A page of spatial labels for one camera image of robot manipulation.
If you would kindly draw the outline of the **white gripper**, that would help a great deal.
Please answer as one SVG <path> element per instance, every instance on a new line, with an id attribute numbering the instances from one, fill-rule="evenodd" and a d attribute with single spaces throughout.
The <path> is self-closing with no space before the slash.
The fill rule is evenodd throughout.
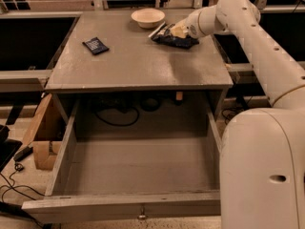
<path id="1" fill-rule="evenodd" d="M 175 37 L 186 38 L 189 35 L 192 38 L 200 38 L 203 33 L 199 24 L 200 11 L 195 10 L 188 15 L 186 19 L 182 19 L 171 28 L 171 34 Z"/>

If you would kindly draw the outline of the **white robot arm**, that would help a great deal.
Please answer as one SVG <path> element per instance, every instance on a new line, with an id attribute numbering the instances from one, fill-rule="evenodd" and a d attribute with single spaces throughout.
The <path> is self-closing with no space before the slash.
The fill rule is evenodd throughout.
<path id="1" fill-rule="evenodd" d="M 190 13 L 172 32 L 193 38 L 233 34 L 270 103 L 236 115 L 223 133 L 222 229 L 305 229 L 304 70 L 259 20 L 250 0 L 218 0 Z"/>

